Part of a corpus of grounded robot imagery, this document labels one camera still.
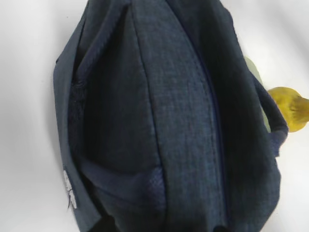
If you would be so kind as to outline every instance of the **zipper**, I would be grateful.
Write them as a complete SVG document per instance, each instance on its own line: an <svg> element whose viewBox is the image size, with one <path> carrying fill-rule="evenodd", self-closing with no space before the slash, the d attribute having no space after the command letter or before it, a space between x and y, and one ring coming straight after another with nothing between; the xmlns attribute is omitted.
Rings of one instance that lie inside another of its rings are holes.
<svg viewBox="0 0 309 232"><path fill-rule="evenodd" d="M209 90L210 90L210 94L211 94L211 100L212 100L212 104L214 107L214 122L215 122L215 126L216 126L216 145L218 148L218 153L219 153L219 163L220 163L220 171L222 174L222 178L221 178L221 187L223 189L223 201L224 201L224 206L225 206L225 220L227 222L227 226L230 228L231 226L231 217L230 217L230 209L229 209L229 201L228 201L228 187L227 187L227 182L226 182L226 170L225 170L225 159L224 159L224 145L223 145L223 136L222 136L222 130L221 130L221 122L220 120L218 120L220 118L220 112L219 112L219 104L215 95L215 90L212 84L212 80L210 78L210 74L209 71L203 61L203 56L201 55L201 53L199 52L197 45L195 44L194 40L192 39L190 33L188 32L188 30L186 29L185 24L182 22L181 18L178 17L178 14L176 13L176 11L174 10L174 8L172 7L172 4L169 2L169 0L166 0L167 4L169 5L170 9L173 11L174 15L177 17L182 29L184 30L187 38L189 39L195 54L197 56L197 59L199 61L199 64L202 67L202 70L204 71L205 77L206 77L206 81L207 84L209 86Z"/></svg>

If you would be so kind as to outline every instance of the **white logo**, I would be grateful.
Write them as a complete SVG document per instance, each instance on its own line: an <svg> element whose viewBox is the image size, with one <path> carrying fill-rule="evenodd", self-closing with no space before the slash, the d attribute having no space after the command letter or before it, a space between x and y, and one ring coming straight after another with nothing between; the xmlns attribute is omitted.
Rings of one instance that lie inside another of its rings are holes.
<svg viewBox="0 0 309 232"><path fill-rule="evenodd" d="M72 185L71 185L71 182L69 180L68 174L65 170L63 170L63 175L64 175L64 181L66 183L67 191L69 193L70 203L73 205L74 209L77 209L76 199L75 199L75 196L74 196Z"/></svg>

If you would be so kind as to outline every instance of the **denim fabric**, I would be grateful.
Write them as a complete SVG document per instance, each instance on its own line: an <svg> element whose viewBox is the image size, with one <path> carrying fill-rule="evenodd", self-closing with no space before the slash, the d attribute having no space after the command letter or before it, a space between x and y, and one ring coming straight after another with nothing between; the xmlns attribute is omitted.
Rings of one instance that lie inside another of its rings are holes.
<svg viewBox="0 0 309 232"><path fill-rule="evenodd" d="M218 0L90 0L54 88L81 232L258 232L276 206L286 123Z"/></svg>

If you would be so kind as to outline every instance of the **bag handle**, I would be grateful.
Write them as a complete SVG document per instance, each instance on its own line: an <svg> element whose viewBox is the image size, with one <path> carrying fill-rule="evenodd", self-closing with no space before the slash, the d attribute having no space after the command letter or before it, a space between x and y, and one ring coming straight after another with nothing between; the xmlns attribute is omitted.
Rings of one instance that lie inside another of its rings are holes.
<svg viewBox="0 0 309 232"><path fill-rule="evenodd" d="M251 75L254 79L255 89L259 97L261 106L268 118L269 126L271 129L269 135L272 143L273 152L275 156L278 157L279 148L285 141L289 129L286 121L284 120L279 108L277 107L272 97L268 94L268 92L264 89L264 87L252 73Z"/></svg>
<svg viewBox="0 0 309 232"><path fill-rule="evenodd" d="M106 48L108 41L111 38L114 29L123 15L123 12L127 10L130 0L114 0L111 2L109 10L106 14L102 25L79 64L75 77L74 85L77 87L84 87L87 84L88 77L93 67L97 64L102 52Z"/></svg>

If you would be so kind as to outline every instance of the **white background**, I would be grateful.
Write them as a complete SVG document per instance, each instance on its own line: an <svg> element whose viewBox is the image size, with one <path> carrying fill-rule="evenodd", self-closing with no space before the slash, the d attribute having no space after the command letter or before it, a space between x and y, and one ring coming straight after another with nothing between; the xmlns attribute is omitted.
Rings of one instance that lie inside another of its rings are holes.
<svg viewBox="0 0 309 232"><path fill-rule="evenodd" d="M0 231L78 232L62 180L55 60L86 0L0 0ZM309 98L309 2L223 0L264 86ZM309 126L289 134L281 199L263 232L309 231Z"/></svg>

